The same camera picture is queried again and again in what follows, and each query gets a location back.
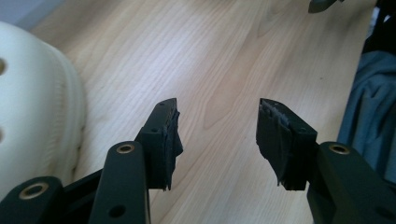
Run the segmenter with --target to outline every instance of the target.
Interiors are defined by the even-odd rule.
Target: wooden floor
[[[88,117],[76,179],[134,140],[176,97],[185,151],[152,223],[312,223],[256,145],[259,99],[278,100],[335,140],[374,0],[69,0],[32,32],[80,73]]]

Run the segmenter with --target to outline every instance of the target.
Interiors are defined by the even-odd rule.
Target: gray fabric
[[[338,142],[357,149],[378,174],[396,183],[396,56],[361,55]]]

